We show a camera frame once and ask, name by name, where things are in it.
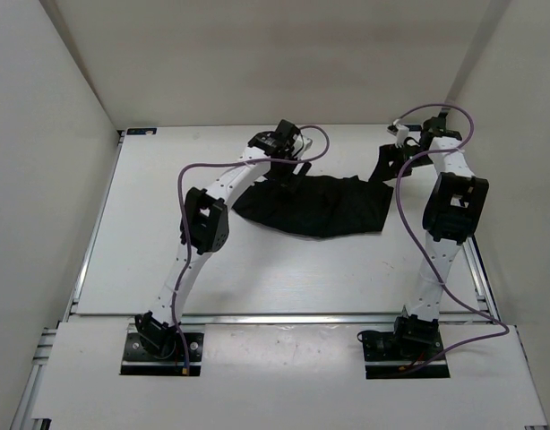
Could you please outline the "black pleated skirt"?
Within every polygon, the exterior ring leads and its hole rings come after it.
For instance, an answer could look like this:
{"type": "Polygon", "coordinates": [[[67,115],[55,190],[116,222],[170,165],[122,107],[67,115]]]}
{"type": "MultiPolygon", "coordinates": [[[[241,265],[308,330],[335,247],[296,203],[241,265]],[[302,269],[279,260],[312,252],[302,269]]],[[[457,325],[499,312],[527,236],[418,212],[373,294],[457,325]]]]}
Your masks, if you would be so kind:
{"type": "Polygon", "coordinates": [[[254,183],[233,211],[256,224],[295,236],[326,239],[380,233],[394,189],[358,176],[294,176],[289,185],[254,183]]]}

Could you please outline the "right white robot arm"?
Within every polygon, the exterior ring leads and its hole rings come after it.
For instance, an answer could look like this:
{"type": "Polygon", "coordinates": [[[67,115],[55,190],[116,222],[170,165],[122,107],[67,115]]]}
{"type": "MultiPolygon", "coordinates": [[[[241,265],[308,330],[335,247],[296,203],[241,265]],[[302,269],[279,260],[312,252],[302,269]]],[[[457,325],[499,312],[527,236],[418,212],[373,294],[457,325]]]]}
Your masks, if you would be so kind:
{"type": "Polygon", "coordinates": [[[380,359],[425,357],[440,348],[441,283],[448,279],[463,243],[477,229],[489,183],[468,166],[459,149],[460,133],[448,129],[443,117],[432,117],[421,126],[404,125],[397,119],[388,131],[396,142],[380,148],[380,176],[409,176],[414,165],[433,164],[437,180],[423,213],[426,257],[415,290],[395,320],[394,329],[366,334],[364,345],[380,359]]]}

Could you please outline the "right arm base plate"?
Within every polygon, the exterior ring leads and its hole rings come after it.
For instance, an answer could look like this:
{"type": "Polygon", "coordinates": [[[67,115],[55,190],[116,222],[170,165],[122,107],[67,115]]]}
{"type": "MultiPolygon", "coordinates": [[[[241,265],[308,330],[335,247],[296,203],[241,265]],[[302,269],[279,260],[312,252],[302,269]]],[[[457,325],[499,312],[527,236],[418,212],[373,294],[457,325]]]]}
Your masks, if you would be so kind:
{"type": "Polygon", "coordinates": [[[399,316],[392,331],[364,330],[357,334],[365,360],[365,378],[445,379],[450,377],[445,355],[422,367],[443,351],[437,320],[399,316]]]}

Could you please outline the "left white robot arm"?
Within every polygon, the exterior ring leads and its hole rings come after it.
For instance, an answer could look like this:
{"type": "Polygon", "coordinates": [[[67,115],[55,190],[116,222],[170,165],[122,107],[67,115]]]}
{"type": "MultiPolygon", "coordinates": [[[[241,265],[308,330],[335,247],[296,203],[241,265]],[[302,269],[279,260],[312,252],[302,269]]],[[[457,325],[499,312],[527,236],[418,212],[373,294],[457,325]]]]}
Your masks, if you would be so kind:
{"type": "Polygon", "coordinates": [[[154,305],[134,317],[148,354],[167,359],[185,345],[177,327],[186,299],[203,265],[227,242],[228,215],[235,201],[262,176],[280,179],[290,175],[311,145],[299,127],[282,120],[275,130],[256,134],[236,162],[194,163],[180,171],[178,185],[190,169],[224,170],[207,187],[178,190],[183,205],[176,259],[154,305]]]}

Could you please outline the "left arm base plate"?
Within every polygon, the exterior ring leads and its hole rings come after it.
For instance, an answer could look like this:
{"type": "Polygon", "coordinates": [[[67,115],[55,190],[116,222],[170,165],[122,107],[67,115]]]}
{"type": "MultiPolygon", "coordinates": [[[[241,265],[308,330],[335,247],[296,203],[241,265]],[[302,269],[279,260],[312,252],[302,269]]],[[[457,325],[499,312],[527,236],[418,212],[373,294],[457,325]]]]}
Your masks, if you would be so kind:
{"type": "Polygon", "coordinates": [[[189,353],[189,369],[185,370],[184,344],[179,336],[169,342],[162,351],[148,346],[134,328],[126,333],[125,345],[120,365],[120,374],[125,376],[174,376],[198,377],[202,370],[204,350],[203,331],[184,333],[189,353]]]}

